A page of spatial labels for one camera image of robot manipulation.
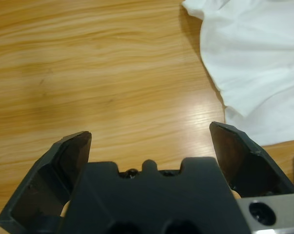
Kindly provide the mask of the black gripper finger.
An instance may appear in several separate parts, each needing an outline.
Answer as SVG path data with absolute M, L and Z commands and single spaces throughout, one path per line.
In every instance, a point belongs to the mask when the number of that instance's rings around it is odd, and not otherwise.
M 294 185 L 271 156 L 232 125 L 209 126 L 216 158 L 230 188 L 242 198 L 293 194 Z
M 10 234 L 55 234 L 61 212 L 88 162 L 91 140 L 91 133 L 83 131 L 55 142 L 4 206 L 0 227 Z

